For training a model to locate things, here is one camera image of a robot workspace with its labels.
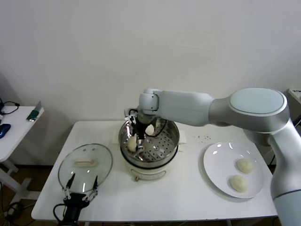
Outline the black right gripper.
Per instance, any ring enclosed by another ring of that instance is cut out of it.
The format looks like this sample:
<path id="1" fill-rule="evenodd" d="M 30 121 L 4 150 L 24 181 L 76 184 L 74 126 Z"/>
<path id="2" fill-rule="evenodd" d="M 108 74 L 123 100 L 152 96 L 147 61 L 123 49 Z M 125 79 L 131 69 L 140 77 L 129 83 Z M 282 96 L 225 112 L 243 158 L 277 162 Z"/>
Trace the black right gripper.
<path id="1" fill-rule="evenodd" d="M 144 150 L 144 134 L 145 130 L 148 127 L 148 124 L 142 123 L 139 121 L 138 117 L 135 117 L 135 132 L 137 134 L 137 150 L 143 151 Z"/>

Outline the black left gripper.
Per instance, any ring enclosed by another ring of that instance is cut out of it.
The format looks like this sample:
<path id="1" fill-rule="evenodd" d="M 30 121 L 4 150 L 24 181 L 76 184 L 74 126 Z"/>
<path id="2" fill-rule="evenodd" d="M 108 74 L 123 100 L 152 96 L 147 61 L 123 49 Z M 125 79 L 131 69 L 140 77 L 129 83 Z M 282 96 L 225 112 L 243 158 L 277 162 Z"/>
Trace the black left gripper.
<path id="1" fill-rule="evenodd" d="M 75 173 L 72 174 L 72 177 L 68 180 L 66 186 L 63 187 L 63 202 L 66 206 L 63 221 L 78 221 L 81 210 L 86 208 L 90 204 L 90 201 L 98 195 L 98 176 L 95 177 L 92 189 L 87 195 L 70 193 L 70 188 L 74 178 Z"/>

